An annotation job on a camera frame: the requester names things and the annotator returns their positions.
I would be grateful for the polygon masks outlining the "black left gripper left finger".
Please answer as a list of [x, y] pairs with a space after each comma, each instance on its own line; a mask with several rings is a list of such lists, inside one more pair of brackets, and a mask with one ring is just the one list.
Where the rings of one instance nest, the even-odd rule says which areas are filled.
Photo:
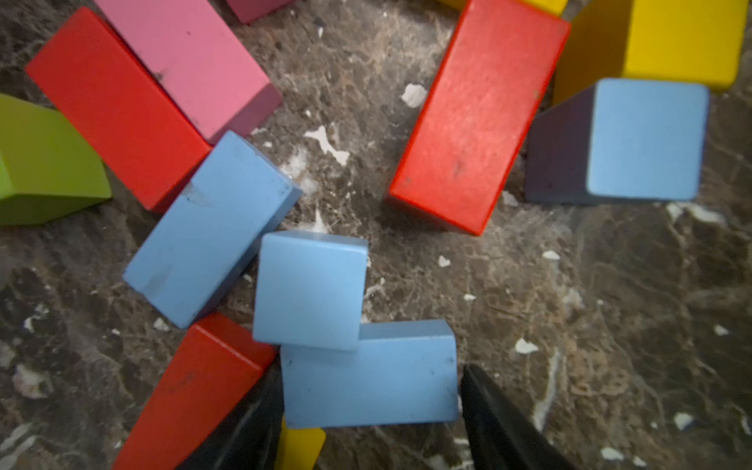
[[272, 366], [179, 469], [272, 469], [284, 411], [281, 370]]

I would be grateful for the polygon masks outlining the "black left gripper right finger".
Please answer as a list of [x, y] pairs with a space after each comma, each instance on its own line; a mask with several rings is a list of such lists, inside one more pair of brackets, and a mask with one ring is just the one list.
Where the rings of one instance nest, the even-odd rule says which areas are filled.
[[464, 366], [460, 395], [475, 468], [575, 470], [479, 365]]

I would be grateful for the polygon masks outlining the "light blue long block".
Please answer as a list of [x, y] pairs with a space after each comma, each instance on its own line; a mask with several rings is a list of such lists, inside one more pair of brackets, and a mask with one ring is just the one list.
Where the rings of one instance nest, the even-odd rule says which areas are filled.
[[444, 319], [365, 323], [352, 352], [280, 350], [291, 429], [452, 422], [456, 335]]

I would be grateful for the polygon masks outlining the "light blue cube block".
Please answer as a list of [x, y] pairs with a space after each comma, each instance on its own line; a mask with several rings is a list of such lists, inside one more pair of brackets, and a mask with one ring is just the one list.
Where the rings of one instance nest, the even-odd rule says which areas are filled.
[[260, 343], [354, 351], [368, 241], [285, 230], [262, 237], [253, 337]]

